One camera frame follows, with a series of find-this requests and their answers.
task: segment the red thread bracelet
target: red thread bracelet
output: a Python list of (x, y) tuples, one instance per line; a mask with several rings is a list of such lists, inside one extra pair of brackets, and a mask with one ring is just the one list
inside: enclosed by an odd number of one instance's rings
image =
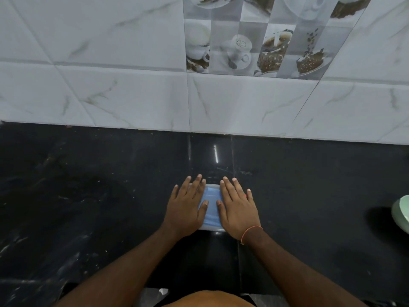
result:
[(243, 243), (243, 238), (244, 238), (244, 235), (246, 234), (246, 232), (248, 232), (248, 230), (250, 230), (250, 229), (252, 229), (252, 228), (254, 228), (254, 227), (259, 227), (259, 228), (263, 229), (263, 228), (262, 228), (261, 226), (259, 226), (259, 225), (254, 225), (254, 226), (251, 226), (251, 227), (249, 227), (248, 229), (246, 229), (246, 231), (243, 232), (243, 235), (241, 236), (241, 239), (240, 239), (240, 243), (241, 243), (241, 244), (244, 245), (244, 243)]

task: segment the hand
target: hand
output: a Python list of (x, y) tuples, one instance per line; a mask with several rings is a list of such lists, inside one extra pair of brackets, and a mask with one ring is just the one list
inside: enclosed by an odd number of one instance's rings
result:
[(234, 186), (227, 177), (220, 181), (220, 191), (225, 204), (218, 200), (217, 207), (223, 228), (230, 236), (240, 240), (249, 227), (260, 226), (260, 219), (250, 189), (247, 190), (246, 198), (236, 178), (233, 178), (233, 183)]
[(191, 235), (202, 226), (209, 204), (208, 201), (204, 201), (197, 210), (202, 200), (206, 180), (202, 180), (202, 175), (199, 174), (189, 187), (190, 180), (191, 177), (188, 176), (179, 192), (177, 192), (177, 185), (173, 188), (162, 224), (162, 227), (173, 233), (177, 240)]

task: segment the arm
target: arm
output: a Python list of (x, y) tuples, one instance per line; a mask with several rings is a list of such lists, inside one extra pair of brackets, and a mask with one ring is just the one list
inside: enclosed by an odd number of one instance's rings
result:
[(198, 175), (189, 188), (190, 177), (179, 192), (173, 188), (161, 227), (140, 245), (87, 279), (55, 307), (124, 306), (133, 304), (157, 264), (182, 237), (202, 226), (208, 202), (197, 210), (206, 180)]
[[(223, 228), (237, 240), (252, 226), (260, 226), (258, 211), (250, 190), (247, 198), (237, 179), (234, 186), (224, 177), (220, 182), (223, 196), (218, 201), (220, 220)], [(293, 255), (280, 247), (260, 227), (246, 232), (243, 243), (248, 245), (259, 262), (284, 294), (292, 307), (336, 306), (365, 307), (359, 299), (317, 273)]]

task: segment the black granite surface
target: black granite surface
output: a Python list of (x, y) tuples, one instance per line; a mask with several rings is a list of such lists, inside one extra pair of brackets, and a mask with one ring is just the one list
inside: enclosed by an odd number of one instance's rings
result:
[[(149, 237), (173, 185), (198, 173), (236, 176), (264, 230), (353, 294), (409, 301), (409, 235), (390, 217), (408, 172), (409, 146), (4, 123), (0, 304), (51, 305)], [(279, 293), (246, 246), (212, 232), (180, 241), (148, 286)]]

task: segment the white wall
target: white wall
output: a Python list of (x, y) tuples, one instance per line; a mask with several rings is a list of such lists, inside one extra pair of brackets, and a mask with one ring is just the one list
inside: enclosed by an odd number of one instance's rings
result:
[(409, 0), (320, 81), (186, 72), (182, 0), (0, 0), (0, 119), (409, 144)]

